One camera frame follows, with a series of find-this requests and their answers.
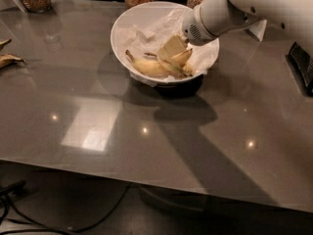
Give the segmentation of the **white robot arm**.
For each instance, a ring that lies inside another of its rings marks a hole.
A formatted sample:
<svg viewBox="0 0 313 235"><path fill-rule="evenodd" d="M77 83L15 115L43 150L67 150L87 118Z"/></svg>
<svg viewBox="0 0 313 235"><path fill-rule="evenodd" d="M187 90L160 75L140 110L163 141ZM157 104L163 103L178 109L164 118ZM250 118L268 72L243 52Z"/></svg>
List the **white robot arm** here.
<svg viewBox="0 0 313 235"><path fill-rule="evenodd" d="M276 24L313 56L313 0L203 0L187 10L178 32L196 46L262 20Z"/></svg>

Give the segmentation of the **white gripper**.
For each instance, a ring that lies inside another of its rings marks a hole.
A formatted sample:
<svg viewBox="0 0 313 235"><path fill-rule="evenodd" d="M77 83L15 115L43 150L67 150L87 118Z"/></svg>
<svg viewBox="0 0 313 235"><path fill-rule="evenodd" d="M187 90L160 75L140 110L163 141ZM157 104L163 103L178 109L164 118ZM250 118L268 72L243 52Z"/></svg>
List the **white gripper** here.
<svg viewBox="0 0 313 235"><path fill-rule="evenodd" d="M202 46L224 33L247 28L258 21L258 17L240 9L231 0L203 0L183 20L182 32L189 43ZM171 59L186 49L184 39L174 34L157 50L156 57Z"/></svg>

